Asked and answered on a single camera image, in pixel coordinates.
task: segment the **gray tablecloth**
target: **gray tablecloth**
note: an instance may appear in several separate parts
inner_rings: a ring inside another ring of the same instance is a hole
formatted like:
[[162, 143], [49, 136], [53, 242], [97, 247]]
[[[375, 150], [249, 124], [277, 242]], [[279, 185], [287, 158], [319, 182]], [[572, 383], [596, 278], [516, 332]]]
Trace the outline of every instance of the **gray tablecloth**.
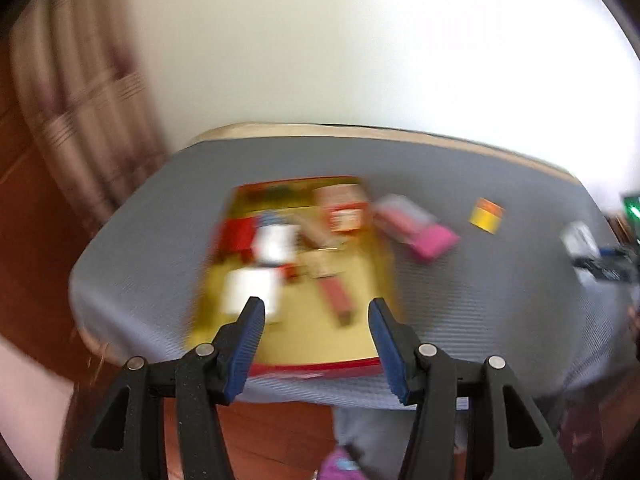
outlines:
[[[433, 265], [394, 245], [396, 285], [409, 323], [452, 356], [503, 355], [533, 396], [634, 362], [628, 290], [582, 286], [559, 234], [581, 219], [614, 243], [580, 185], [500, 158], [426, 144], [286, 137], [200, 142], [177, 153], [92, 240], [70, 279], [80, 326], [123, 359], [180, 357], [212, 229], [236, 186], [355, 174], [372, 198], [405, 194], [461, 235]], [[495, 235], [468, 222], [479, 197], [505, 208]], [[382, 376], [251, 378], [244, 400], [308, 400], [400, 408]]]

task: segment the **wooden floor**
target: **wooden floor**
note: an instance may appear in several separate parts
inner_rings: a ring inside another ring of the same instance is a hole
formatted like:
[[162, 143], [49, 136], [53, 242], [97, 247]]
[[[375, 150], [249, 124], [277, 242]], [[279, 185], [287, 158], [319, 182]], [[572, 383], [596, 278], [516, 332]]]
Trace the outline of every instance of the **wooden floor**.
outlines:
[[[235, 402], [218, 416], [236, 480], [309, 480], [335, 445], [328, 406]], [[164, 427], [170, 478], [182, 479], [173, 399]]]

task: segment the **blue gripper pad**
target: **blue gripper pad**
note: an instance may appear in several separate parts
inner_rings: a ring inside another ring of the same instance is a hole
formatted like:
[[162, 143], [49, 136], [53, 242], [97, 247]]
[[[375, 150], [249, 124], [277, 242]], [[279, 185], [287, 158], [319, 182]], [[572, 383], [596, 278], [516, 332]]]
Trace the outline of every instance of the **blue gripper pad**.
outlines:
[[406, 404], [409, 397], [409, 387], [404, 375], [404, 361], [380, 312], [378, 301], [372, 300], [369, 303], [369, 331], [373, 343], [376, 345], [389, 389], [400, 402]]
[[260, 298], [249, 298], [235, 324], [240, 333], [229, 360], [228, 378], [223, 392], [229, 403], [242, 392], [249, 375], [249, 368], [264, 330], [264, 302]]

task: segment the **gray pants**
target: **gray pants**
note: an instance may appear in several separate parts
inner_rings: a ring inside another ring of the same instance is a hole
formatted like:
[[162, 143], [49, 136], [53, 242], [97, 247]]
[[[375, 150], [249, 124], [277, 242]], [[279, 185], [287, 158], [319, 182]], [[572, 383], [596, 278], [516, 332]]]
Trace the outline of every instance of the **gray pants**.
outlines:
[[[457, 412], [456, 446], [466, 448], [468, 412]], [[409, 442], [415, 412], [334, 408], [334, 436], [369, 480], [396, 480]]]

